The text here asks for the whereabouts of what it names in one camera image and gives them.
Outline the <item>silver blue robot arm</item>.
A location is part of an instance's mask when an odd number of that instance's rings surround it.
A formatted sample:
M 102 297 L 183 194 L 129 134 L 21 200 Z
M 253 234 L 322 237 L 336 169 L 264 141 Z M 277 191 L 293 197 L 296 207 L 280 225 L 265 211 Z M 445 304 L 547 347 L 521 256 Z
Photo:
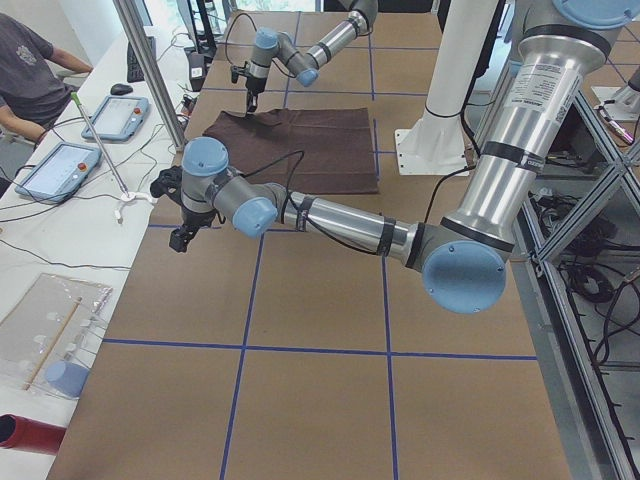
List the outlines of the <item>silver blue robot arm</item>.
M 494 306 L 507 281 L 513 224 L 585 78 L 603 67 L 635 1 L 519 1 L 501 90 L 470 153 L 464 105 L 498 5 L 455 1 L 415 124 L 392 143 L 391 164 L 431 181 L 421 219 L 402 221 L 337 202 L 378 190 L 366 109 L 272 109 L 257 101 L 283 67 L 299 93 L 321 73 L 346 68 L 346 49 L 381 23 L 374 1 L 349 1 L 346 16 L 307 46 L 261 27 L 234 70 L 248 110 L 221 112 L 169 171 L 182 223 L 169 238 L 184 251 L 201 229 L 225 221 L 251 238 L 279 225 L 352 251 L 398 260 L 420 274 L 441 307 L 473 314 Z
M 233 83 L 243 76 L 246 94 L 246 115 L 258 106 L 258 97 L 265 91 L 271 64 L 278 60 L 303 87 L 312 85 L 319 70 L 358 37 L 373 31 L 378 15 L 377 1 L 340 1 L 348 16 L 306 52 L 300 51 L 286 32 L 260 27 L 255 35 L 251 57 L 242 67 L 233 67 Z

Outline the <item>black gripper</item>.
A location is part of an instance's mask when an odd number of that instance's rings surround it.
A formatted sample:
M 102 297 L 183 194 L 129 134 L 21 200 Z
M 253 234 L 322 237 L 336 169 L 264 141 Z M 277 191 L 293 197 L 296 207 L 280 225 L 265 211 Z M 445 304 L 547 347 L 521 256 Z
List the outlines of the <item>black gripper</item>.
M 174 229 L 169 238 L 169 247 L 178 253 L 186 253 L 189 243 L 201 228 L 209 228 L 215 217 L 215 211 L 194 212 L 186 207 L 181 208 L 183 223 Z
M 263 88 L 247 88 L 246 112 L 255 113 L 258 108 L 259 96 L 264 92 Z

